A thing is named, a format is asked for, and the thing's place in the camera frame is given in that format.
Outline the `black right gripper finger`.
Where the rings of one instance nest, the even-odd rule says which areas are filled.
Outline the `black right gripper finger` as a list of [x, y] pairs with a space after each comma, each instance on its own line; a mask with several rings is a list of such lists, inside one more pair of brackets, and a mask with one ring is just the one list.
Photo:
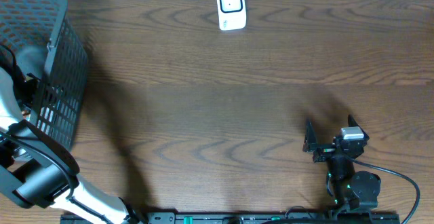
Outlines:
[[306, 133], [302, 150], [304, 152], [313, 152], [318, 147], [316, 133], [311, 121], [306, 120]]
[[363, 130], [363, 128], [355, 121], [354, 117], [349, 114], [347, 117], [347, 121], [348, 121], [348, 125], [350, 127], [358, 127], [362, 132], [363, 132], [363, 138], [368, 141], [369, 140], [369, 136], [368, 134]]

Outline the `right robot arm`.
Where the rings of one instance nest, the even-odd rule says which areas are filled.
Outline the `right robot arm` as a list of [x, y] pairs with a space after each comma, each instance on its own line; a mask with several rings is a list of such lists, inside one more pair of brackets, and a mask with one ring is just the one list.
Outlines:
[[327, 144], [319, 142], [311, 121], [306, 121], [302, 150], [313, 154], [313, 162], [327, 164], [326, 190], [335, 201], [335, 207], [328, 211], [331, 219], [336, 220], [341, 214], [369, 214], [378, 206], [379, 176], [367, 171], [357, 172], [354, 167], [354, 160], [364, 153], [369, 139], [351, 115], [348, 126], [341, 128]]

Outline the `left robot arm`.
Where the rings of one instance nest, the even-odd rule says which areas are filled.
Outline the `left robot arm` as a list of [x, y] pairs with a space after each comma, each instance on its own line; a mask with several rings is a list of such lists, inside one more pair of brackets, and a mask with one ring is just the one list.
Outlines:
[[145, 223], [124, 200], [85, 180], [69, 151], [25, 118], [40, 84], [26, 79], [15, 58], [1, 56], [1, 193], [22, 208], [57, 208], [90, 223]]

